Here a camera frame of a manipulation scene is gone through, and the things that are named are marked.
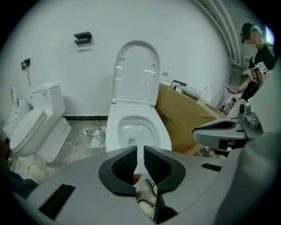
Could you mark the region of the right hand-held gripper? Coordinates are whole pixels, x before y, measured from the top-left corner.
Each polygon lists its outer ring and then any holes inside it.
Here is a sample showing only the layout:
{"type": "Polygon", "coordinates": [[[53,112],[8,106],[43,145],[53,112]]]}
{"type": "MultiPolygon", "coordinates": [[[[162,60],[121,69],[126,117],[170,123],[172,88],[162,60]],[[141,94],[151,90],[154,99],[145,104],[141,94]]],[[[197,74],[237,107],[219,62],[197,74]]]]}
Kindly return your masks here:
{"type": "MultiPolygon", "coordinates": [[[[246,136],[251,141],[246,144],[250,153],[266,164],[272,175],[267,178],[275,180],[281,170],[281,67],[275,66],[259,90],[249,102],[240,104],[237,118],[246,136]]],[[[236,123],[219,120],[203,124],[192,131],[193,139],[202,145],[219,151],[227,151],[231,134],[236,123]]]]}

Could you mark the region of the person's left hand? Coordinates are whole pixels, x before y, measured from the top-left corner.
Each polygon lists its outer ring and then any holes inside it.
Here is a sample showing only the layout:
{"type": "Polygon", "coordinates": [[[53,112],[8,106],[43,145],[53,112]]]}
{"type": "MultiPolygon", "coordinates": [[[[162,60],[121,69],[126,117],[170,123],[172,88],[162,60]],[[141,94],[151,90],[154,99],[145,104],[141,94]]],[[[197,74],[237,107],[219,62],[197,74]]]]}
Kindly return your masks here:
{"type": "MultiPolygon", "coordinates": [[[[133,185],[136,185],[141,178],[142,178],[142,174],[134,174],[133,175],[133,185]]],[[[136,191],[136,200],[138,200],[140,197],[141,197],[141,193],[136,191]]]]}

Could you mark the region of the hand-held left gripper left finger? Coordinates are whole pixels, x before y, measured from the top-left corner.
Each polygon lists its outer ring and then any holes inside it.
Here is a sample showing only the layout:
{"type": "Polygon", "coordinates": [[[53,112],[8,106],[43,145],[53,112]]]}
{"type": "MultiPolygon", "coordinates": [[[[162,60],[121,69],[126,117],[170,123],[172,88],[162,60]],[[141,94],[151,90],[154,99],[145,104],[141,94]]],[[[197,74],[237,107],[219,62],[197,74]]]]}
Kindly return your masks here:
{"type": "Polygon", "coordinates": [[[28,213],[41,225],[151,225],[136,201],[135,146],[68,165],[27,198],[28,213]]]}

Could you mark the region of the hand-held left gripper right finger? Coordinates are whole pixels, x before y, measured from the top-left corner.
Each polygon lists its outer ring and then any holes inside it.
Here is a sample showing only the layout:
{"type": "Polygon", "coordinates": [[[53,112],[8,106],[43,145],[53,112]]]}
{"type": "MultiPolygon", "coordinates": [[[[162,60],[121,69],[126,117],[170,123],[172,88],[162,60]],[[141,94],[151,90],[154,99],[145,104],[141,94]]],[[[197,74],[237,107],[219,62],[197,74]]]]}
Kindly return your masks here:
{"type": "Polygon", "coordinates": [[[144,146],[144,165],[157,186],[156,224],[231,224],[224,203],[233,153],[224,159],[144,146]]]}

